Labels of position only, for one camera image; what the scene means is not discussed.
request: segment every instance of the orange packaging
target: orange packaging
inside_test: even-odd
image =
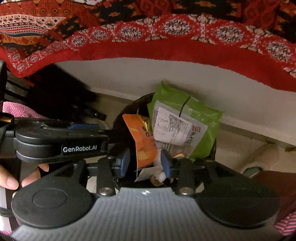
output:
[[[130,114],[124,114],[122,117],[136,142],[137,169],[150,165],[156,157],[157,148],[153,134],[145,127],[144,120],[146,121],[147,117]]]

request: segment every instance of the human hand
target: human hand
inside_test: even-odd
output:
[[[48,164],[39,164],[38,167],[40,167],[42,170],[45,172],[48,172],[49,166]],[[22,180],[22,187],[25,187],[32,182],[37,181],[40,178],[40,172],[38,167],[36,170],[28,175],[26,178]],[[7,188],[7,189],[12,189],[15,190],[18,188],[19,183],[18,181],[3,167],[0,165],[0,186]]]

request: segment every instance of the silver bolt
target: silver bolt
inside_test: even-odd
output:
[[[191,195],[194,193],[194,190],[192,188],[189,188],[189,187],[182,187],[179,189],[179,192],[182,194],[182,195]]]
[[[103,196],[109,196],[113,193],[111,188],[101,188],[99,191],[99,194],[103,195]]]

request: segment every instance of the green plastic bag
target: green plastic bag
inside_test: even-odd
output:
[[[168,150],[171,156],[183,153],[192,161],[210,154],[222,111],[164,82],[147,107],[157,148]]]

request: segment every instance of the white wall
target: white wall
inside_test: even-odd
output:
[[[296,145],[296,93],[274,90],[219,67],[137,58],[69,61],[58,66],[97,93],[135,100],[161,80],[224,110],[223,123]]]

